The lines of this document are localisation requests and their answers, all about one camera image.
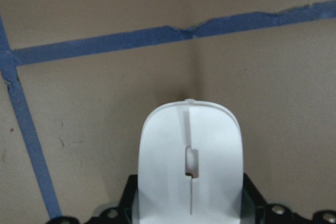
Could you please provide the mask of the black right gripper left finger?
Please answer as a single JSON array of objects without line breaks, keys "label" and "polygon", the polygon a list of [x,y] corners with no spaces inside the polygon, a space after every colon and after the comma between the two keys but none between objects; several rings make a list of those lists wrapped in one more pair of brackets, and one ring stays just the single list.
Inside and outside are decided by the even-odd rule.
[{"label": "black right gripper left finger", "polygon": [[118,208],[131,208],[132,207],[137,188],[138,188],[137,174],[130,175],[127,179],[122,196],[118,203]]}]

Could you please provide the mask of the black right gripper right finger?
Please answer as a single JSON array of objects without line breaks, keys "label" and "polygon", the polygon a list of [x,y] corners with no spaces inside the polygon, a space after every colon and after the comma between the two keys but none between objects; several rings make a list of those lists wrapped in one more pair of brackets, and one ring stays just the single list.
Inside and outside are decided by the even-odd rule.
[{"label": "black right gripper right finger", "polygon": [[244,173],[241,203],[241,223],[265,223],[267,202],[246,173]]}]

